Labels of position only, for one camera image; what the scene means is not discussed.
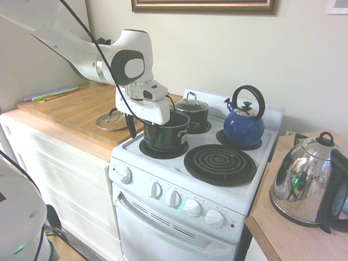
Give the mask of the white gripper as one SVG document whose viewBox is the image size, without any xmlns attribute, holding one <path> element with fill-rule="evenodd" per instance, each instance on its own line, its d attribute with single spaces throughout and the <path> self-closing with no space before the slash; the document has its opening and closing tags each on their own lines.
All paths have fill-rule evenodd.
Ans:
<svg viewBox="0 0 348 261">
<path fill-rule="evenodd" d="M 124 98 L 125 100 L 119 92 L 116 92 L 115 104 L 118 111 L 126 114 L 127 128 L 133 138 L 136 137 L 136 129 L 132 115 L 158 125 L 164 125 L 170 120 L 170 104 L 166 97 L 157 101 L 143 100 L 140 103 L 132 101 L 126 95 L 124 95 Z"/>
</svg>

